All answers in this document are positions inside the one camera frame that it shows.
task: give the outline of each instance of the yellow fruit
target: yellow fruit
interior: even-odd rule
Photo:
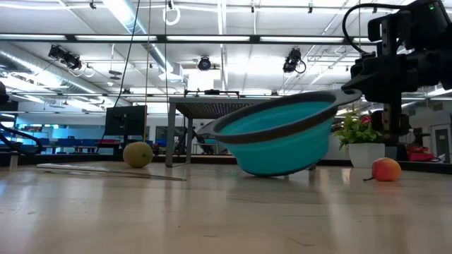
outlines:
[[[128,144],[122,153],[124,162],[130,167],[142,168],[153,160],[153,149],[144,142]]]

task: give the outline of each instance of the collapsible colander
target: collapsible colander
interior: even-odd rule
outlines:
[[[328,151],[338,106],[359,90],[307,92],[246,107],[215,120],[212,134],[256,176],[284,176],[317,163]]]

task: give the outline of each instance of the metal table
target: metal table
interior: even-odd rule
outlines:
[[[165,164],[172,167],[174,153],[174,130],[176,123],[176,110],[188,119],[186,163],[191,161],[191,141],[193,140],[193,119],[217,119],[236,110],[245,108],[269,99],[232,99],[232,98],[170,98],[168,112],[168,137]]]

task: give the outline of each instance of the colander handle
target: colander handle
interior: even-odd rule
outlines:
[[[358,89],[336,89],[331,90],[331,93],[335,95],[336,100],[331,105],[332,107],[339,107],[344,104],[349,104],[359,100],[362,96],[362,92]]]

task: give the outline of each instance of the table leg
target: table leg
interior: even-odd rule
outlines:
[[[191,144],[193,141],[193,119],[189,119],[188,130],[186,133],[186,163],[191,162]]]
[[[168,112],[168,136],[167,136],[167,155],[165,158],[165,164],[167,167],[172,167],[172,155],[174,153],[174,129],[176,126],[176,104],[169,104]]]

